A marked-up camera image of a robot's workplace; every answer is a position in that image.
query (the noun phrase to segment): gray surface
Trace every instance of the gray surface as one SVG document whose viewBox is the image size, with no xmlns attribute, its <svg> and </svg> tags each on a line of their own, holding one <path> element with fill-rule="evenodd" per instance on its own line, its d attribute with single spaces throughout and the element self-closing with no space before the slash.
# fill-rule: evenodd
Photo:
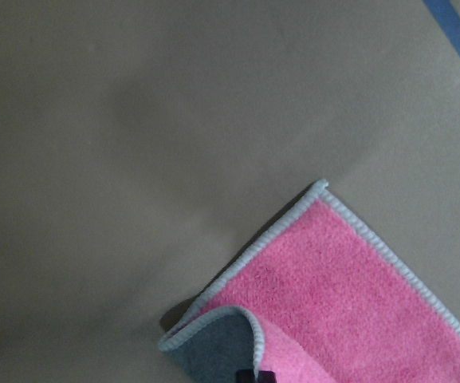
<svg viewBox="0 0 460 383">
<path fill-rule="evenodd" d="M 460 59 L 421 1 L 26 4 L 0 2 L 0 381 L 187 382 L 161 314 L 321 176 L 460 319 Z"/>
</svg>

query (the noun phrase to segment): pink towel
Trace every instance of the pink towel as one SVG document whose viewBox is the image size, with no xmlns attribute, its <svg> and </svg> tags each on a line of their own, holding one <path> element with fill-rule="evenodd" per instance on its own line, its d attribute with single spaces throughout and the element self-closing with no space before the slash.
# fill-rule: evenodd
<svg viewBox="0 0 460 383">
<path fill-rule="evenodd" d="M 460 383 L 458 320 L 326 186 L 315 183 L 207 287 L 160 349 L 198 381 L 248 368 L 231 344 L 249 334 L 250 367 L 278 383 Z M 199 348 L 216 362 L 195 360 Z M 234 381 L 226 375 L 217 382 Z"/>
</svg>

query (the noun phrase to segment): towel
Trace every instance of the towel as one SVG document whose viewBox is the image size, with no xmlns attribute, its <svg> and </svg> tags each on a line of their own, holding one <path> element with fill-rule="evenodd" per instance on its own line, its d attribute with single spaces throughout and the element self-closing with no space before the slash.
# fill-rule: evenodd
<svg viewBox="0 0 460 383">
<path fill-rule="evenodd" d="M 159 348 L 199 383 L 460 383 L 460 322 L 320 180 Z"/>
</svg>

